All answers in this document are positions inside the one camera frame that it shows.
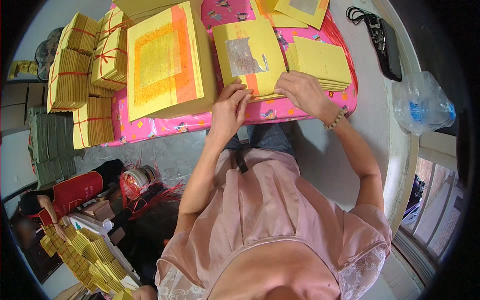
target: woman's arm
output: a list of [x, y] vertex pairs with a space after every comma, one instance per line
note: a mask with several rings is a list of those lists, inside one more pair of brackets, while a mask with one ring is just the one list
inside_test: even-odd
[[[340, 111], [327, 98], [317, 78], [305, 73], [282, 73], [275, 85], [275, 93], [287, 96], [296, 107], [327, 125], [335, 121]], [[371, 204], [383, 211], [382, 178], [372, 151], [347, 119], [340, 119], [333, 131], [341, 142], [353, 171], [360, 178], [356, 205]]]
[[191, 227], [208, 205], [216, 163], [223, 148], [234, 136], [243, 121], [252, 90], [237, 79], [227, 85], [212, 108], [212, 125], [205, 146], [188, 180], [180, 201], [175, 233]]
[[62, 240], [66, 241], [67, 236], [63, 232], [61, 226], [59, 225], [57, 214], [55, 213], [55, 208], [53, 207], [53, 204], [50, 201], [49, 197], [45, 195], [39, 195], [38, 198], [39, 198], [38, 204], [40, 204], [40, 207], [45, 208], [47, 210], [48, 214], [50, 215], [50, 218], [53, 221], [53, 227], [55, 228], [57, 234]]

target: woman's left hand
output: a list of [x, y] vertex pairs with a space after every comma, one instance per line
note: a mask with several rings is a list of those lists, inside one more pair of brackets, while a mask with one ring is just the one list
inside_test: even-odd
[[247, 85], [241, 84], [241, 79], [224, 87], [218, 100], [212, 108], [212, 125], [207, 136], [209, 140], [225, 147], [228, 141], [237, 133], [245, 121], [245, 110], [253, 90], [246, 90]]

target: bundle of joss paper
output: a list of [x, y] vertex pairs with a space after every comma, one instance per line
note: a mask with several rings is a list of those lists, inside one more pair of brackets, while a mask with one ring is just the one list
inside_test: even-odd
[[90, 57], [61, 48], [48, 76], [47, 112], [66, 112], [87, 103], [87, 72]]
[[73, 147], [82, 149], [113, 142], [111, 99], [89, 97], [73, 112]]
[[100, 30], [98, 35], [98, 41], [107, 38], [114, 33], [117, 29], [127, 30], [133, 26], [133, 21], [122, 11], [120, 8], [115, 7], [108, 11], [100, 21]]
[[99, 23], [94, 19], [77, 12], [70, 23], [62, 30], [57, 49], [67, 48], [91, 56], [99, 26]]
[[90, 65], [88, 66], [88, 79], [87, 79], [88, 80], [87, 81], [88, 96], [99, 97], [99, 98], [112, 98], [113, 90], [91, 84], [94, 60], [95, 60], [95, 56], [92, 55], [92, 57], [90, 58]]
[[325, 91], [340, 92], [352, 83], [347, 58], [341, 47], [294, 36], [285, 56], [290, 70], [317, 77]]
[[118, 28], [96, 47], [90, 83], [119, 91], [127, 86], [127, 32]]

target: white wall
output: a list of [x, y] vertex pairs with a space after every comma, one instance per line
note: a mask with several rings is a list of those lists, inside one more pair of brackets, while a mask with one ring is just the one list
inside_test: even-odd
[[50, 31], [65, 27], [77, 12], [100, 20], [111, 4], [109, 0], [47, 0], [27, 29], [13, 60], [34, 60], [36, 48]]
[[24, 130], [2, 137], [0, 146], [2, 198], [36, 181], [27, 148], [29, 133], [29, 130]]
[[47, 297], [53, 299], [64, 289], [76, 285], [77, 283], [79, 283], [78, 279], [73, 275], [67, 265], [61, 264], [42, 284], [42, 288]]

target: pink tablecloth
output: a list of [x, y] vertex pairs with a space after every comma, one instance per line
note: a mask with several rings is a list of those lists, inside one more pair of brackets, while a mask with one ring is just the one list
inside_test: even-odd
[[[202, 4], [202, 22], [212, 35], [211, 27], [245, 20], [254, 20], [255, 15], [249, 0], [204, 0]], [[278, 28], [277, 39], [285, 55], [288, 43], [292, 43], [293, 35], [317, 39], [320, 42], [332, 44], [327, 36], [312, 27], [309, 28]], [[218, 60], [215, 60], [218, 90], [223, 88], [222, 75]], [[339, 107], [347, 107], [351, 114], [357, 106], [357, 94], [353, 84], [342, 92], [325, 92]], [[151, 138], [168, 136], [183, 132], [206, 130], [210, 128], [211, 112], [190, 115], [174, 119], [142, 118], [128, 122], [127, 89], [115, 93], [112, 100], [112, 121], [115, 141], [102, 146], [119, 146], [135, 143]], [[310, 118], [305, 112], [293, 106], [287, 98], [250, 103], [247, 106], [245, 125], [259, 123], [286, 122]]]

